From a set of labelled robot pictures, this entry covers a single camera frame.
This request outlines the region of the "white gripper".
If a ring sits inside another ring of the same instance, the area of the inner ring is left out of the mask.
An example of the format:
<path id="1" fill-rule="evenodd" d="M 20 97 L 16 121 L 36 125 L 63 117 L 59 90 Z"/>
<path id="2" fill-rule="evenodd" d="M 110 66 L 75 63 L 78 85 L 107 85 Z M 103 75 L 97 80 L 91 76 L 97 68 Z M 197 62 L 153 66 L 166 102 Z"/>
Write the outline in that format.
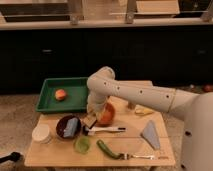
<path id="1" fill-rule="evenodd" d="M 106 103 L 92 103 L 87 104 L 87 113 L 94 115 L 98 120 L 101 119 L 105 111 Z"/>

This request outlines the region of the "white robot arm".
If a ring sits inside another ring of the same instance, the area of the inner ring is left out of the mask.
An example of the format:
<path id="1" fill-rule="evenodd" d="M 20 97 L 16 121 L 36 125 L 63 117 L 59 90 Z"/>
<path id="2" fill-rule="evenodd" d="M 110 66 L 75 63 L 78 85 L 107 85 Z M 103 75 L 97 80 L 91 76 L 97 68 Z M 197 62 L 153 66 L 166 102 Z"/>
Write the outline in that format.
<path id="1" fill-rule="evenodd" d="M 105 66 L 87 79 L 88 105 L 96 116 L 109 96 L 168 113 L 184 122 L 180 171 L 213 171 L 213 92 L 197 94 L 175 88 L 117 81 Z"/>

